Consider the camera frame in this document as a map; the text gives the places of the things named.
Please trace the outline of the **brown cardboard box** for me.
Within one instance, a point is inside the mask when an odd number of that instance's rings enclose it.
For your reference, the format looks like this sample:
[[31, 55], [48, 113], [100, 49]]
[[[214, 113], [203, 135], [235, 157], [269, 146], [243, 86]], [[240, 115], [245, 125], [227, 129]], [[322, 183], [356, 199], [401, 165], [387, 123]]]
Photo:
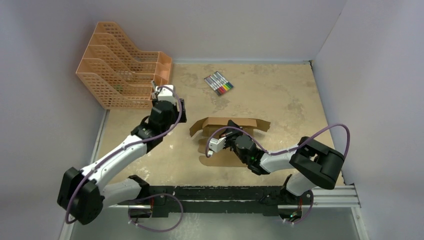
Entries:
[[201, 153], [199, 161], [208, 167], [245, 167], [238, 157], [228, 148], [214, 153], [212, 157], [205, 157], [206, 141], [219, 128], [224, 127], [231, 120], [242, 127], [251, 136], [254, 130], [267, 132], [270, 129], [269, 121], [259, 118], [245, 117], [206, 117], [195, 122], [189, 129], [190, 136], [194, 136], [198, 131], [202, 131], [202, 138], [198, 141], [198, 152]]

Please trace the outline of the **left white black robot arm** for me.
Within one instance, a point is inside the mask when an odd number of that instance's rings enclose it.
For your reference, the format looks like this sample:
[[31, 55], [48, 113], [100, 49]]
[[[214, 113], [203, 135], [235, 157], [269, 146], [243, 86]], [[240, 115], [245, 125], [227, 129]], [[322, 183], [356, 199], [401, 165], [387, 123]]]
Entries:
[[65, 210], [65, 222], [87, 225], [111, 205], [127, 200], [138, 205], [146, 203], [149, 191], [140, 177], [131, 175], [113, 184], [110, 181], [157, 147], [177, 124], [186, 121], [184, 99], [160, 97], [154, 100], [150, 114], [112, 151], [82, 169], [66, 170], [57, 197], [57, 204]]

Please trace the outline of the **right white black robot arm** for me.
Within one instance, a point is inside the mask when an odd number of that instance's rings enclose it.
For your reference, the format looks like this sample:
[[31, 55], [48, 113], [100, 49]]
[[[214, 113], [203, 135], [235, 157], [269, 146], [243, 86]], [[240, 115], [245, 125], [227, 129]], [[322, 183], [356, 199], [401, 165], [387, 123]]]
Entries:
[[336, 186], [347, 154], [315, 140], [329, 129], [327, 126], [310, 137], [304, 136], [294, 146], [279, 151], [265, 150], [232, 120], [228, 121], [219, 138], [224, 140], [224, 149], [234, 152], [258, 176], [296, 169], [298, 172], [285, 180], [280, 191], [282, 200], [292, 204], [314, 187], [332, 190]]

